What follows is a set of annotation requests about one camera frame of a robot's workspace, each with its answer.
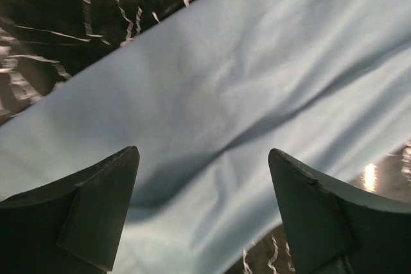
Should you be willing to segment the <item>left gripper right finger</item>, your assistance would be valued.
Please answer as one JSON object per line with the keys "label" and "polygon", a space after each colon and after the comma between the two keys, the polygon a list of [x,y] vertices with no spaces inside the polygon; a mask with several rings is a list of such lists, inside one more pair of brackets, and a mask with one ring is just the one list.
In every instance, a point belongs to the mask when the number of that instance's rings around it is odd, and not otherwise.
{"label": "left gripper right finger", "polygon": [[268,155],[296,273],[410,273],[410,204]]}

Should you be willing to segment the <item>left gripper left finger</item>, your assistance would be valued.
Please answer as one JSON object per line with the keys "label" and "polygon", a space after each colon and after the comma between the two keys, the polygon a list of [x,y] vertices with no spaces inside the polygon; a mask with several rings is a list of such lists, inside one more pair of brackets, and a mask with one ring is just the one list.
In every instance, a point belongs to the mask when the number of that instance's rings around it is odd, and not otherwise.
{"label": "left gripper left finger", "polygon": [[108,273],[140,155],[128,146],[1,202],[1,273]]}

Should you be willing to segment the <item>grey-blue t shirt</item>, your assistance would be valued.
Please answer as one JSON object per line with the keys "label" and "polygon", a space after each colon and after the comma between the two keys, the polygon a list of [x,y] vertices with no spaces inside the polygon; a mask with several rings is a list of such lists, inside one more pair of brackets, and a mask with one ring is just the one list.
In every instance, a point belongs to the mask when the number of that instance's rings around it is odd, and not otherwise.
{"label": "grey-blue t shirt", "polygon": [[223,273],[268,154],[342,180],[410,139],[410,0],[1,0],[1,198],[127,148],[114,273]]}

